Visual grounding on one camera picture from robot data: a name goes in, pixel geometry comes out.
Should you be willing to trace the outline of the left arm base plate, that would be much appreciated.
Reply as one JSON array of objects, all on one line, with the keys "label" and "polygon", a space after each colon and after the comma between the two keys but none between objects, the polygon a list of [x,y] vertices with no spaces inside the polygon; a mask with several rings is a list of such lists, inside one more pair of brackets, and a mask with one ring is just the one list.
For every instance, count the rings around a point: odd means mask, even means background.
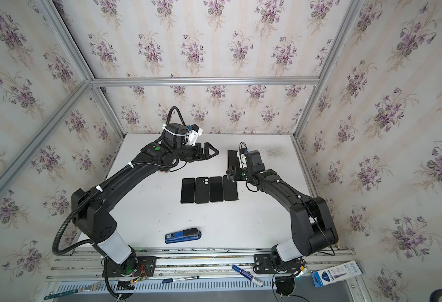
[{"label": "left arm base plate", "polygon": [[102,276],[107,278],[153,277],[156,268],[156,257],[136,257],[127,259],[126,264],[116,264],[108,258]]}]

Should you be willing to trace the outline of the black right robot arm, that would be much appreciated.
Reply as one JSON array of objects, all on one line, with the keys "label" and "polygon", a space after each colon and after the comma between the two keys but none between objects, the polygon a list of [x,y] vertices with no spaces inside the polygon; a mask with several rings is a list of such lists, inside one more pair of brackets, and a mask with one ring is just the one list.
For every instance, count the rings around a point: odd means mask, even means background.
[{"label": "black right robot arm", "polygon": [[290,214],[291,238],[271,249],[274,265],[322,252],[338,243],[339,235],[327,201],[311,197],[284,181],[273,169],[267,169],[257,150],[242,149],[239,156],[227,155],[227,178],[244,181],[272,198]]}]

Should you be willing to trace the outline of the black phone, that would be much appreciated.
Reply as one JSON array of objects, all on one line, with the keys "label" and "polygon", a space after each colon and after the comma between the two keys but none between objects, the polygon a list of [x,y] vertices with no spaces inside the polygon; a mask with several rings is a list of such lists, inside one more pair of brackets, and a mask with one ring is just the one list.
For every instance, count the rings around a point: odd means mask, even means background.
[{"label": "black phone", "polygon": [[181,204],[195,202],[195,178],[184,178],[181,184]]},{"label": "black phone", "polygon": [[222,202],[224,200],[222,176],[215,176],[209,179],[210,202]]}]

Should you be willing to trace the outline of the dark phone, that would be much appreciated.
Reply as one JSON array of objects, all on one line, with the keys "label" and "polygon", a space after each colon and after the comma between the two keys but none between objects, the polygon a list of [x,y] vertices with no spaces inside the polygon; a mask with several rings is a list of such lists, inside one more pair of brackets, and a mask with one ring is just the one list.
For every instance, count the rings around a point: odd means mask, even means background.
[{"label": "dark phone", "polygon": [[227,168],[240,168],[240,160],[238,156],[238,151],[236,150],[228,150],[227,151]]}]

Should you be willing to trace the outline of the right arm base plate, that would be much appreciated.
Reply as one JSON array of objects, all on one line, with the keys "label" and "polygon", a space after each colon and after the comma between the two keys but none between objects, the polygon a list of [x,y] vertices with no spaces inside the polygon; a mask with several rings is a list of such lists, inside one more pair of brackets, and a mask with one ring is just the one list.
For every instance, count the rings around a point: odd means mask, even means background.
[{"label": "right arm base plate", "polygon": [[304,270],[305,261],[299,257],[287,262],[275,254],[255,254],[253,271],[256,274],[295,274]]}]

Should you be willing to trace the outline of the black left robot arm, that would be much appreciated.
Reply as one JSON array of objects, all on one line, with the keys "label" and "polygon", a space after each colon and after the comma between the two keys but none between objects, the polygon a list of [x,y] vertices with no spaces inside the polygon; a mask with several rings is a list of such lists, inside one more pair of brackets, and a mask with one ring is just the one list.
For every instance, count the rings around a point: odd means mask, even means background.
[{"label": "black left robot arm", "polygon": [[143,147],[120,171],[88,191],[77,190],[72,195],[71,223],[87,236],[86,244],[117,265],[134,261],[134,249],[119,234],[110,212],[150,175],[168,172],[180,162],[207,161],[218,156],[219,151],[210,143],[197,142],[201,133],[197,125],[164,125],[160,137]]}]

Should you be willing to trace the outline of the black phone case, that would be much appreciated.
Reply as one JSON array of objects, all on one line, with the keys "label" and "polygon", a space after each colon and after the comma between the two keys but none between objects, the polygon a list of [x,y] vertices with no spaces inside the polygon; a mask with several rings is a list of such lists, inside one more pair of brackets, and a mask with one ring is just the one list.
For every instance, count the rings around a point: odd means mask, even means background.
[{"label": "black phone case", "polygon": [[210,186],[208,177],[197,177],[195,180],[195,203],[206,204],[210,201]]},{"label": "black phone case", "polygon": [[236,181],[229,180],[225,175],[222,177],[222,187],[225,201],[236,201],[239,199]]}]

